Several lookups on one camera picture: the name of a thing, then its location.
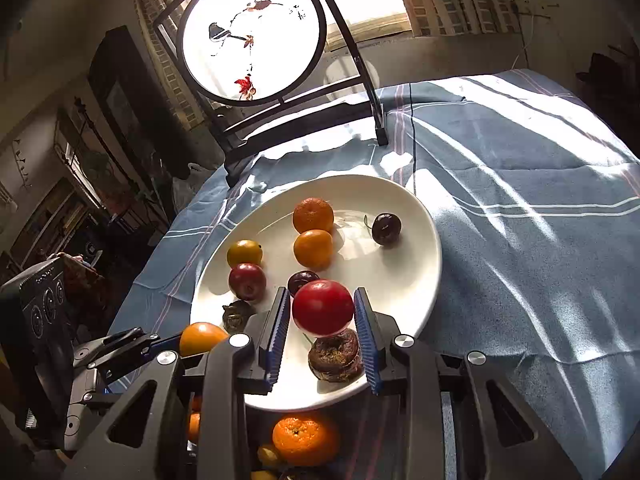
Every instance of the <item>ceiling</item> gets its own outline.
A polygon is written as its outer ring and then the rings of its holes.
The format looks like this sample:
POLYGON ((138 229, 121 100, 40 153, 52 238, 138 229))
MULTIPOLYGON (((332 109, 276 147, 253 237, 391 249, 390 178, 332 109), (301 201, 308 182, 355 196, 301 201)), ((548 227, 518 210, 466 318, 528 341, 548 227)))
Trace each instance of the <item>ceiling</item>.
POLYGON ((100 0, 33 0, 22 17, 22 27, 9 39, 7 78, 0 73, 0 95, 3 89, 82 49, 99 6, 100 0))

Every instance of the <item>black speaker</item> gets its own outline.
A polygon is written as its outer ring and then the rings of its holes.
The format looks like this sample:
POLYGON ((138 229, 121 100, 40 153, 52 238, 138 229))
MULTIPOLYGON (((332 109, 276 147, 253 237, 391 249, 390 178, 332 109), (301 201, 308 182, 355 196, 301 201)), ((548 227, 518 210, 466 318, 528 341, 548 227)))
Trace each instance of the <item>black speaker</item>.
POLYGON ((16 423, 40 446, 61 449, 74 359, 65 305, 59 258, 30 267, 0 288, 0 346, 23 403, 16 423))

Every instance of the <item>plate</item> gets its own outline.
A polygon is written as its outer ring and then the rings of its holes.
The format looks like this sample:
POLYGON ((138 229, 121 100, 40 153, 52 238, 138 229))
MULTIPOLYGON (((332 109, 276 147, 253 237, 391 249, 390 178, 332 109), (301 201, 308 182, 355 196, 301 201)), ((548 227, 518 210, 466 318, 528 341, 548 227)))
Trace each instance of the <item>plate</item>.
MULTIPOLYGON (((295 206, 310 196, 327 200, 335 216, 334 259, 318 275, 342 283, 352 294, 357 287, 365 287, 373 310, 393 316, 402 333, 418 335, 433 308, 442 268, 440 238, 433 219, 422 203, 398 184, 357 174, 305 182, 265 202, 242 220, 207 263, 196 286, 191 322, 222 326, 222 306, 235 300, 227 284, 230 269, 226 251, 243 239, 256 240, 262 246, 267 291, 255 307, 271 307, 278 287, 287 286, 290 275, 303 269, 293 255, 298 232, 291 216, 295 206), (364 225, 365 215, 371 225, 383 212, 394 213, 402 221, 400 239, 389 247, 375 243, 364 225)), ((305 334, 291 320, 278 382, 267 396, 245 396, 246 403, 262 410, 292 412, 333 404, 367 386, 364 375, 347 384, 319 381, 308 368, 310 348, 305 334)))

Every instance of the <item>red fruit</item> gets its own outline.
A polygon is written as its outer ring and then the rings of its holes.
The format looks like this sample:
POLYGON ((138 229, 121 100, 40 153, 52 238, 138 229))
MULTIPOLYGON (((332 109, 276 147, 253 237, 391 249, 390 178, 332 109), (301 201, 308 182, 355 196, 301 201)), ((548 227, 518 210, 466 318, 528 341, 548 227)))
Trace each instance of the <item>red fruit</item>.
POLYGON ((351 322, 353 312, 351 294, 332 280, 303 285, 291 305, 296 325, 316 337, 328 337, 344 330, 351 322))
POLYGON ((238 264, 229 273, 229 288, 241 300, 260 300, 267 288, 267 277, 254 264, 238 264))

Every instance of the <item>black wooden frame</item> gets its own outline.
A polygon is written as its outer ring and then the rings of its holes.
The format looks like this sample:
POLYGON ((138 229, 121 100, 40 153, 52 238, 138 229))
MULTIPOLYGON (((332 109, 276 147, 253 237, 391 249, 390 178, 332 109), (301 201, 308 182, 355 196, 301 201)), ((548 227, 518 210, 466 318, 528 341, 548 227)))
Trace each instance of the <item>black wooden frame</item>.
MULTIPOLYGON (((203 110, 205 111, 211 124, 210 132, 225 153, 225 169, 228 173, 226 181, 229 186, 234 186, 238 182, 242 170, 244 170, 244 168, 247 166, 247 164, 251 160, 251 157, 261 150, 266 150, 283 142, 287 142, 288 140, 297 139, 307 134, 325 130, 333 126, 338 126, 340 124, 345 124, 350 121, 356 121, 373 116, 378 144, 380 146, 386 146, 388 144, 382 104, 380 104, 380 99, 376 94, 375 88, 373 86, 373 81, 371 79, 371 76, 369 75, 369 71, 367 70, 364 60, 360 55, 358 45, 353 39, 349 27, 347 26, 347 23, 342 16, 342 13, 340 12, 340 9, 338 8, 335 0, 325 0, 325 2, 329 7, 332 15, 334 16, 338 29, 340 30, 340 33, 344 38, 347 49, 351 54, 351 57, 353 58, 354 64, 356 65, 358 75, 343 79, 341 81, 337 81, 335 83, 324 85, 322 87, 316 88, 309 92, 304 92, 303 94, 289 99, 285 99, 285 95, 288 92, 292 91, 294 87, 300 85, 316 67, 320 59, 321 52, 319 54, 316 53, 318 55, 314 56, 314 58, 312 59, 312 63, 305 70, 303 75, 294 82, 293 85, 290 85, 278 94, 274 94, 274 96, 270 98, 270 101, 277 102, 276 104, 250 117, 247 117, 236 124, 233 124, 225 130, 222 130, 219 127, 216 113, 202 97, 203 95, 210 94, 210 92, 207 92, 193 79, 189 69, 184 63, 184 58, 182 58, 182 56, 180 55, 180 52, 178 51, 174 40, 172 40, 172 38, 169 36, 164 26, 164 21, 168 17, 170 17, 172 12, 174 12, 175 9, 177 9, 178 6, 180 6, 180 4, 184 1, 185 0, 173 0, 166 7, 166 9, 154 20, 154 30, 158 35, 162 46, 182 75, 182 78, 187 83, 188 88, 191 90, 194 96, 196 96, 196 99, 198 99, 198 101, 203 105, 203 110), (243 141, 238 137, 238 132, 244 130, 249 126, 252 126, 252 124, 256 124, 271 116, 274 116, 275 114, 289 110, 290 108, 293 108, 297 105, 309 102, 312 99, 316 99, 318 97, 331 94, 332 92, 337 92, 339 90, 350 88, 359 84, 364 86, 368 100, 357 102, 356 104, 340 102, 329 107, 323 107, 319 110, 316 110, 315 112, 293 118, 292 120, 286 121, 285 123, 273 126, 256 136, 250 137, 247 140, 243 141)), ((319 12, 319 16, 321 14, 324 15, 324 10, 319 10, 321 11, 319 12)), ((185 21, 186 17, 183 15, 181 23, 178 24, 178 42, 180 41, 180 31, 184 28, 183 24, 185 21)), ((232 105, 244 107, 262 104, 262 102, 263 100, 258 100, 253 103, 242 102, 242 105, 239 105, 237 103, 234 103, 232 105)))

